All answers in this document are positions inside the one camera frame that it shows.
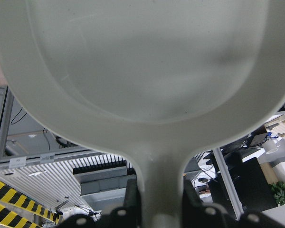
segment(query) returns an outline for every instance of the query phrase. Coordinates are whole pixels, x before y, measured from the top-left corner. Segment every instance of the potted plant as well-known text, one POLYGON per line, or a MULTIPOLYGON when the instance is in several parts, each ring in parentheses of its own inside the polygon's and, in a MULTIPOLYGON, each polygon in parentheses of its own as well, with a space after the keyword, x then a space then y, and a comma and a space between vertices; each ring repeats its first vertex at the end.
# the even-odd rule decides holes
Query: potted plant
POLYGON ((274 195, 276 203, 280 206, 285 204, 285 183, 278 181, 277 183, 270 184, 271 191, 274 195))

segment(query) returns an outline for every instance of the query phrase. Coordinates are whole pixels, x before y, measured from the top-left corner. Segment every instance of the white plastic scoop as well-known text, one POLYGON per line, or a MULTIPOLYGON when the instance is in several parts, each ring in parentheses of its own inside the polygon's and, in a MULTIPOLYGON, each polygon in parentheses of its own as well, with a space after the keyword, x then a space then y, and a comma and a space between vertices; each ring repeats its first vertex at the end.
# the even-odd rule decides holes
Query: white plastic scoop
POLYGON ((0 61, 42 125, 134 165, 143 227, 179 228, 187 161, 285 100, 285 1, 0 0, 0 61))

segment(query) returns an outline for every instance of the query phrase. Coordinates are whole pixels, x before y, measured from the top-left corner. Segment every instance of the metal pole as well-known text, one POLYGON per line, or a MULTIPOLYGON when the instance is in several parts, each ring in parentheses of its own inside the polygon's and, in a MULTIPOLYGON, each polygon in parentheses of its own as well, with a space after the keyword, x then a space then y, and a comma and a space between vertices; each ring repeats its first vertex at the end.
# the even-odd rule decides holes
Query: metal pole
POLYGON ((223 154, 220 151, 220 148, 214 149, 213 154, 214 154, 214 157, 217 161, 217 164, 218 164, 220 173, 222 175, 224 184, 226 186, 227 193, 230 197, 230 201, 231 201, 232 207, 234 209, 234 213, 235 213, 237 219, 240 219, 241 214, 244 213, 243 208, 242 208, 242 203, 240 202, 240 200, 238 198, 237 191, 236 191, 234 184, 232 182, 232 179, 231 179, 230 173, 228 171, 228 167, 226 165, 223 154))
POLYGON ((5 152, 6 139, 9 132, 11 110, 13 108, 14 96, 8 87, 5 89, 5 94, 2 99, 0 113, 0 157, 5 152))
POLYGON ((34 214, 34 223, 36 223, 38 226, 41 226, 41 217, 39 215, 34 214))

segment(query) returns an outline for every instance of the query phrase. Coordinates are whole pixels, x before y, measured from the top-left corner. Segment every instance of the white sticker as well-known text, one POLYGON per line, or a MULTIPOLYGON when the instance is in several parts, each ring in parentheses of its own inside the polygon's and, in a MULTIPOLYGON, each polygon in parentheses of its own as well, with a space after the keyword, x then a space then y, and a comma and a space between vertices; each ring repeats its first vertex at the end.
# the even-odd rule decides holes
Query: white sticker
POLYGON ((11 158, 9 162, 9 169, 24 167, 27 163, 27 157, 11 158))
POLYGON ((40 155, 40 164, 54 162, 54 153, 44 153, 40 155))

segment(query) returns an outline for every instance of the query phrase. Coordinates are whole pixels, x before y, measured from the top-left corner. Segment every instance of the yellow and black hazard stripe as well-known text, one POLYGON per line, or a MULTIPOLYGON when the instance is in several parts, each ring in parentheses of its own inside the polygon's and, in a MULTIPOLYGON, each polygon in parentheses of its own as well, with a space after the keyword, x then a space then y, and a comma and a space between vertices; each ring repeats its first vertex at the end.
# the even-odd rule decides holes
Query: yellow and black hazard stripe
POLYGON ((39 215, 45 219, 55 222, 58 224, 61 216, 55 216, 54 214, 45 209, 41 204, 29 199, 26 195, 16 191, 10 186, 0 181, 0 201, 12 204, 16 207, 30 211, 36 215, 39 215))
POLYGON ((40 228, 36 223, 28 221, 14 211, 6 209, 0 204, 0 225, 11 228, 40 228))

